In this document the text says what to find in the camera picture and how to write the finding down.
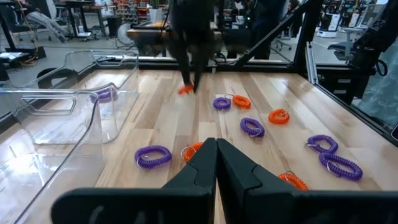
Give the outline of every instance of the black pants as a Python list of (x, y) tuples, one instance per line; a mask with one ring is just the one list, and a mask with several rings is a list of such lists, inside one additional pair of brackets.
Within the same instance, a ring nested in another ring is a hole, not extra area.
[[(256, 30), (251, 31), (251, 45), (254, 47), (261, 39), (263, 39), (272, 29), (266, 24), (260, 25)], [(264, 45), (259, 46), (259, 49), (254, 56), (254, 59), (265, 59), (268, 60), (271, 54), (271, 41), (264, 43)], [(227, 58), (236, 58), (237, 52), (228, 51)]]
[(176, 59), (185, 85), (191, 84), (187, 51), (192, 55), (195, 73), (193, 91), (196, 91), (199, 86), (201, 74), (208, 59), (214, 55), (214, 44), (214, 32), (210, 28), (207, 30), (192, 30), (191, 32), (188, 30), (185, 32), (185, 40), (182, 34), (172, 35), (169, 40), (169, 53)]

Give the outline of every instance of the transparent acrylic container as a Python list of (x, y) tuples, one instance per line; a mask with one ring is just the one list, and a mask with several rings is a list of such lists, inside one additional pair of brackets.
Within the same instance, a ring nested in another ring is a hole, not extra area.
[(99, 95), (103, 140), (117, 138), (138, 97), (138, 55), (126, 51), (77, 51), (65, 64), (23, 88), (87, 90)]
[(0, 89), (0, 102), (15, 121), (1, 134), (0, 223), (51, 223), (55, 199), (93, 187), (103, 170), (98, 95)]

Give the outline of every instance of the spiral wrist keychain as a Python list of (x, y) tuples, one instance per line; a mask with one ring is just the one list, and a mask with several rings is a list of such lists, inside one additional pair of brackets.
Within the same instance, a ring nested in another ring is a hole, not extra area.
[[(248, 124), (251, 124), (256, 128), (249, 128)], [(241, 120), (241, 129), (245, 133), (248, 133), (250, 137), (264, 137), (264, 135), (266, 134), (266, 130), (261, 125), (261, 123), (252, 118), (243, 118)]]
[(213, 107), (216, 110), (226, 110), (231, 107), (231, 100), (227, 97), (218, 97), (213, 101)]
[(239, 109), (250, 109), (251, 102), (248, 98), (240, 95), (233, 95), (233, 94), (225, 94), (225, 98), (227, 96), (232, 96), (232, 102), (239, 108)]
[[(99, 103), (109, 103), (110, 101), (112, 101), (112, 99), (116, 99), (118, 97), (118, 92), (115, 89), (105, 89), (105, 90), (100, 90), (97, 91), (96, 94), (98, 94), (98, 101)], [(94, 103), (95, 102), (95, 97), (94, 96), (90, 96), (91, 98), (91, 102)]]
[(305, 185), (304, 182), (300, 178), (298, 178), (292, 171), (287, 171), (286, 173), (281, 174), (278, 177), (285, 182), (293, 185), (296, 189), (308, 190), (307, 185)]
[(192, 156), (201, 148), (201, 145), (203, 145), (203, 142), (198, 142), (195, 143), (191, 146), (185, 147), (181, 150), (181, 158), (185, 161), (188, 162)]
[(274, 110), (268, 115), (268, 120), (273, 124), (286, 124), (289, 118), (289, 113), (285, 109)]
[[(145, 156), (145, 154), (148, 154), (150, 152), (159, 152), (164, 156), (158, 159), (149, 159), (149, 157)], [(136, 159), (137, 166), (139, 166), (140, 168), (152, 169), (170, 161), (172, 159), (172, 154), (166, 147), (163, 146), (147, 146), (138, 149), (134, 155), (134, 158)]]
[[(318, 141), (328, 142), (330, 144), (330, 148), (325, 149), (321, 147), (319, 144), (317, 144)], [(338, 177), (344, 177), (348, 180), (359, 180), (360, 178), (362, 178), (363, 171), (357, 164), (340, 156), (334, 155), (334, 153), (338, 149), (338, 144), (330, 136), (323, 134), (312, 136), (308, 139), (308, 143), (306, 143), (305, 145), (320, 153), (319, 161), (323, 166), (328, 169), (329, 172), (335, 174)], [(350, 168), (353, 173), (340, 169), (337, 164), (341, 164)]]
[[(329, 149), (325, 149), (323, 147), (321, 147), (317, 142), (318, 141), (326, 141), (327, 143), (330, 144), (330, 148)], [(327, 135), (323, 135), (323, 134), (319, 134), (316, 136), (312, 136), (307, 140), (308, 143), (306, 143), (305, 145), (312, 148), (313, 150), (319, 152), (319, 153), (324, 153), (324, 152), (328, 152), (328, 153), (335, 153), (338, 149), (338, 144), (335, 140), (333, 140), (331, 137), (327, 136)]]
[[(360, 178), (362, 178), (363, 171), (361, 170), (361, 168), (354, 162), (344, 159), (340, 156), (336, 156), (330, 153), (321, 153), (319, 155), (319, 161), (329, 170), (329, 172), (336, 174), (338, 177), (343, 177), (349, 180), (359, 180)], [(346, 166), (350, 168), (353, 172), (348, 172), (340, 169), (332, 162)]]

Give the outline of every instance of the orange coiled keychain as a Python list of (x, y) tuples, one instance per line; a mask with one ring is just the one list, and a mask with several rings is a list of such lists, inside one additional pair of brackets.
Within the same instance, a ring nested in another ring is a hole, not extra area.
[(287, 171), (278, 177), (299, 190), (308, 190), (308, 187), (304, 184), (304, 182), (300, 180), (300, 178), (298, 178), (292, 171)]
[(232, 96), (232, 102), (239, 108), (239, 109), (250, 109), (251, 102), (248, 98), (240, 95), (232, 95), (232, 94), (225, 94), (226, 96)]
[(185, 147), (181, 150), (181, 158), (185, 161), (188, 162), (192, 156), (201, 148), (201, 145), (203, 142), (198, 142), (195, 143), (191, 146)]
[(268, 120), (274, 124), (286, 124), (289, 118), (289, 113), (285, 109), (274, 110), (268, 115)]

